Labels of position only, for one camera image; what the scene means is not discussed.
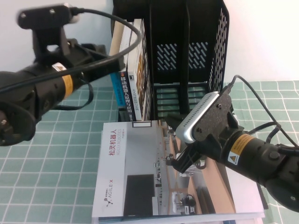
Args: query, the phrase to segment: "green tile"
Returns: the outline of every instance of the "green tile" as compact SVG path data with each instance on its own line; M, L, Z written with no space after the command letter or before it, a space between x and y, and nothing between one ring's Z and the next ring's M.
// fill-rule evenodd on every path
M57 189L54 204L74 204L76 189Z
M233 90L244 90L244 83L237 79L234 83Z
M33 196L33 204L51 204L53 201L54 188L37 188Z
M6 215L4 217L5 222L24 222L28 210L27 205L9 205Z
M252 91L246 91L245 93L246 93L247 99L256 99L256 96L254 95L254 93ZM258 94L258 96L260 98L264 98L262 91L257 90L256 93Z
M90 121L93 118L93 111L78 111L76 121L87 120Z
M282 99L266 99L266 103L269 110L285 110Z
M67 149L67 158L84 158L86 146L69 146Z
M97 172L99 166L98 159L85 159L83 165L83 172Z
M83 159L65 159L63 172L81 172Z
M52 132L54 129L55 121L53 122L39 122L36 126L38 132Z
M64 158L66 149L67 149L67 145L50 146L47 153L47 158Z
M277 82L261 82L262 90L277 90Z
M91 121L76 121L73 132L89 132Z
M96 111L104 111L104 110L110 111L111 107L112 107L111 100L96 100L94 109Z
M31 146L27 158L44 158L47 153L48 146Z
M274 116L274 118L277 119L277 121L289 121L289 117L286 111L271 111L271 114Z
M70 145L86 145L89 133L72 133Z
M76 111L60 111L58 121L74 121Z
M95 111L93 120L95 121L108 121L110 119L110 111Z
M26 159L22 172L40 172L43 165L43 159Z
M12 188L0 188L0 204L9 203L12 192Z
M2 171L3 172L20 172L23 162L24 162L24 160L7 159Z
M111 111L110 120L112 122L116 122L118 120L118 111Z
M91 223L92 222L92 211L91 207L80 207L76 206L72 223Z
M5 162L5 159L0 159L0 170L2 169L4 162Z
M86 158L98 158L99 155L100 146L87 146Z
M0 205L0 220L3 219L6 208L7 208L7 205Z
M263 106L257 99L248 99L248 104L251 110L263 110Z
M43 165L43 172L60 172L62 159L46 159Z
M21 174L17 182L18 187L33 187L37 182L38 174Z
M59 179L59 174L43 174L37 183L38 187L55 187Z
M72 127L73 127L72 122L59 121L56 123L54 131L55 132L70 132Z
M298 213L285 208L279 208L284 223L298 223Z
M61 174L58 186L59 187L77 187L80 179L80 174Z
M48 145L50 144L52 134L50 133L36 133L33 138L34 145Z
M278 82L279 90L294 90L294 82L293 81L279 81Z
M299 121L298 111L288 111L287 113L291 121Z
M299 98L299 95L296 91L279 91L283 98Z
M93 121L91 132L101 132L103 130L104 122Z
M111 100L112 99L112 94L109 94L109 93L103 93L103 92L97 92L96 94L96 99L97 100L100 100L100 99L103 99L103 100Z
M245 130L247 130L247 131L250 131L250 130L252 130L252 129L254 129L255 127L254 127L254 123L253 123L253 121L245 121L245 122L243 122L242 123L242 126L245 128Z
M281 94L276 91L263 91L266 99L281 98Z
M297 136L295 133L287 133L291 139L294 140L298 144ZM277 133L278 135L278 140L279 143L284 144L284 145L292 145L291 142L282 134L281 132Z
M30 204L33 195L33 188L16 188L11 200L12 204Z
M81 91L80 90L77 90L77 91L74 91L67 99L67 100L74 100L74 99L79 99L80 97L80 94L81 94Z
M94 189L79 189L76 204L93 204Z
M10 147L11 147L11 146L8 146L8 147L1 147L1 150L0 150L0 158L6 158L6 157L7 157Z
M60 111L49 111L43 115L42 121L56 121Z
M79 187L81 188L95 188L97 182L97 174L82 173Z
M46 223L50 209L51 206L47 205L32 205L26 221L31 223Z
M261 89L261 82L250 82L249 83L255 90L260 90ZM247 85L244 84L244 89L245 90L250 90Z
M8 157L9 158L25 158L27 151L28 151L29 147L28 146L12 146Z
M72 206L54 205L50 214L51 223L69 223L71 220Z
M299 98L298 99L284 99L285 107L287 110L299 110Z
M14 186L18 179L19 174L0 174L0 186Z
M71 133L54 133L51 145L67 145L70 140Z
M100 133L90 133L89 135L89 145L100 145L101 144L101 138L102 138L102 132Z
M292 123L290 121L280 121L279 122L281 127L286 131L286 132L293 132L294 129L292 127Z
M112 94L112 91L113 91L113 87L99 87L99 92L102 92L103 94Z

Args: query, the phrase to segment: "grout line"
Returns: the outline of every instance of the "grout line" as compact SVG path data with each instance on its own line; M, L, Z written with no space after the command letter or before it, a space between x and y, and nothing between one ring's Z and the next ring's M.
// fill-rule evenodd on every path
M280 92L280 90L279 90L278 82L276 81L276 83L277 83L277 87L278 87L278 92L279 92L279 94L281 95L281 97L283 97L282 94L281 94L281 92ZM282 102L283 102L283 104L284 104L284 108L285 108L286 114L288 115L288 118L289 118L289 121L290 121L290 123L291 123L292 129L293 129L294 132L296 132L296 130L295 130L294 126L293 126L292 120L291 120L291 118L290 118L290 116L289 116L288 110L286 109L284 99L282 99Z
M282 221L282 217L281 217L279 208L278 208L278 213L279 213L279 217L280 217L281 224L284 224L284 222Z
M37 187L37 184L38 184L38 182L39 182L39 180L40 180L40 178L41 178L42 170L43 170L43 167L44 167L44 164L45 164L45 161L46 161L46 156L47 156L47 154L48 154L48 151L49 151L49 148L50 148L52 139L53 139L54 130L55 130L56 124L57 124L57 122L58 122L58 118L59 118L60 112L61 112L61 111L58 112L56 122L55 122L55 124L54 124L54 126L53 126L53 130L52 130L52 132L51 132L52 134L51 134L51 138L50 138L50 141L49 141L49 145L48 145L47 150L46 150L46 155L45 155L45 157L44 157L44 159L43 159L43 163L42 163L40 172L38 172L38 178L37 178L37 181L36 181L36 183L35 183L35 185L34 185L33 194L32 194L32 197L31 197L31 200L30 200L30 203L29 203L27 212L26 212L26 216L25 216L25 219L24 219L24 223L26 223L26 220L27 220L27 218L28 218L28 214L29 214L29 211L30 211L32 202L33 202L33 198L34 198L34 195L35 195L35 193L36 193L36 187Z
M33 143L33 139L31 139L31 141L30 141L28 150L27 150L27 152L26 152L26 156L25 156L24 161L23 161L23 163L22 163L22 167L21 167L21 169L20 169L20 171L19 171L18 178L17 178L17 180L16 180L15 183L14 183L13 191L12 191L12 193L11 193L11 196L10 196L10 199L9 199L9 202L8 202L8 206L6 207L5 212L4 212L4 214L3 214L2 222L4 222L4 220L5 220L5 217L6 217L8 208L9 208L9 205L10 205L12 199L13 199L14 191L15 191L15 189L16 189L15 187L16 187L16 185L17 185L17 183L18 183L18 181L19 181L19 179L20 179L20 176L21 176L21 174L22 174L22 169L24 168L25 161L26 161L26 158L27 158L27 156L28 156L28 154L29 154L29 151L30 151L30 148L31 148L31 146L32 146L32 143Z
M246 93L246 92L245 92L245 95L246 95L247 106L248 106L248 108L250 108L250 107L249 107L249 102L248 102L248 99L247 99L247 93ZM253 127L255 128L256 125L255 125L255 123L254 123L254 120L253 120L253 117L252 117L252 114L251 114L251 111L250 111L250 110L249 110L249 113L250 113L251 119L252 119L252 121L253 121Z
M110 117L109 117L109 119L111 118L112 104L113 104L113 103L111 102L111 107L110 107ZM77 185L77 190L76 190L76 194L75 194L75 199L74 199L74 205L73 205L73 209L72 209L72 211L71 211L71 219L70 219L70 223L73 222L73 216L74 216L74 212L75 212L75 205L76 205L76 201L77 201L77 197L78 197L79 186L80 186L81 177L82 177L82 172L83 172L83 168L84 168L84 163L85 163L85 158L86 158L86 153L87 153L87 147L88 147L88 143L89 143L90 133L91 133L91 130L92 130L92 123L93 123L93 117L94 117L95 106L96 106L96 104L94 104L94 108L93 108L93 115L92 115L92 120L91 120L90 127L89 127L89 133L88 133L88 137L87 137L87 144L86 144L86 147L85 147L83 163L82 163L81 172L80 172L80 177L79 177L79 181L78 181L78 185Z
M79 95L78 106L80 105L81 96L82 96L82 92L80 92L80 95ZM77 114L78 114L78 110L76 110L74 120L76 120ZM61 169L60 169L59 177L58 177L57 184L56 184L55 191L54 191L54 196L53 196L52 204L51 204L50 211L49 211L49 214L48 214L47 223L49 222L50 217L51 217L51 212L52 212L52 209L53 209L53 204L54 204L54 201L55 201L55 197L56 197L56 193L57 193L57 189L58 189L58 184L59 184L59 181L60 181L60 178L61 178L61 174L62 174L62 171L63 171L63 168L64 168L64 162L65 162L65 158L66 158L66 155L67 155L67 151L68 151L69 146L70 146L71 135L72 135L72 132L74 130L74 124L75 123L73 122L72 127L71 127L71 134L70 134L69 142L68 142L68 145L66 147L66 151L65 151L65 154L64 154L64 159L63 159L63 162L62 162L62 166L61 166Z

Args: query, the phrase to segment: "magazine rack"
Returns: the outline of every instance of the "magazine rack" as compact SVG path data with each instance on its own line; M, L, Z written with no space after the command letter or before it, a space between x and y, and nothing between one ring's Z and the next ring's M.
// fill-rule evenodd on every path
M144 19L152 120L187 114L205 93L222 90L229 26L223 0L113 2L115 15Z

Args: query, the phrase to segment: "ventilation slot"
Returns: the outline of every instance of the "ventilation slot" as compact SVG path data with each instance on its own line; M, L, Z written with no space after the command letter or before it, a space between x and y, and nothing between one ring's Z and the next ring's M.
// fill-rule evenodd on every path
M157 45L157 68L158 71L177 69L177 44Z

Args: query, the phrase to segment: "book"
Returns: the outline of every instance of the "book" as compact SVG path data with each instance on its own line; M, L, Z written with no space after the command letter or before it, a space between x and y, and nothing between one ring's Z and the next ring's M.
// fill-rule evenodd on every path
M133 96L133 104L137 121L150 120L152 91L150 70L148 66L147 43L144 20L135 19L133 25L140 31L142 41L128 54L128 75ZM131 34L130 44L137 36Z
M111 40L109 55L115 55L120 52L121 39L124 30L124 25L116 21L114 32ZM122 92L121 79L118 72L110 74L111 82L115 92L115 98L118 106L126 106L124 94Z
M178 154L174 141L161 121L104 124L94 223L196 223L264 217L257 185L248 178L209 158L204 169L193 165L184 175L170 166L169 158Z

